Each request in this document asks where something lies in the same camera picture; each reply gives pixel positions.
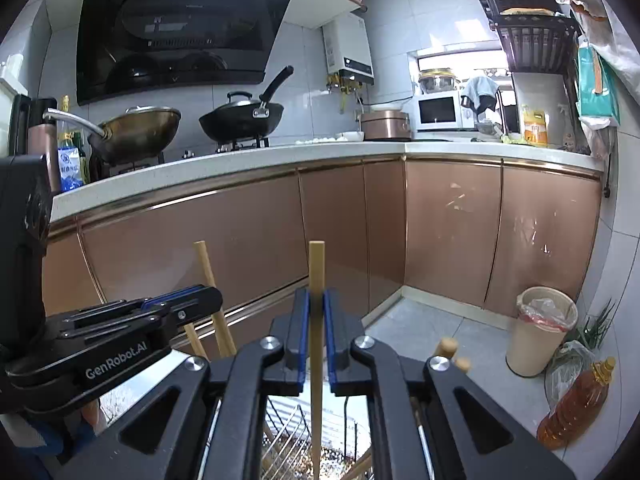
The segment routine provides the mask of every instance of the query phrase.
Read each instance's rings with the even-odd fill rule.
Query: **black lid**
[[[31,110],[29,111],[29,127],[38,126],[38,124],[56,124],[55,119],[42,118],[47,108],[58,108],[58,101],[53,97],[46,99],[35,99],[31,102]]]

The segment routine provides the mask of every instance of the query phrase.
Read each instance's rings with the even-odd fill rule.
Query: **water heater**
[[[345,12],[322,26],[329,74],[373,84],[371,52],[364,20]]]

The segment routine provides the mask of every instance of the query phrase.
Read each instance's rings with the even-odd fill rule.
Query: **teal bag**
[[[602,74],[602,93],[596,94],[597,62]],[[578,49],[578,80],[580,84],[577,103],[580,117],[611,118],[610,126],[620,124],[620,110],[611,67],[584,41]]]

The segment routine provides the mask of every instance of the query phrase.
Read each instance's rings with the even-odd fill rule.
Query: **white countertop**
[[[54,197],[51,221],[138,194],[239,171],[314,160],[402,154],[499,156],[603,171],[602,162],[587,155],[498,142],[328,142],[279,146],[190,158],[88,184]]]

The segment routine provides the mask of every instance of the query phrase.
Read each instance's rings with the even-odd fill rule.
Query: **range hood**
[[[84,0],[78,103],[189,84],[258,84],[290,0]]]

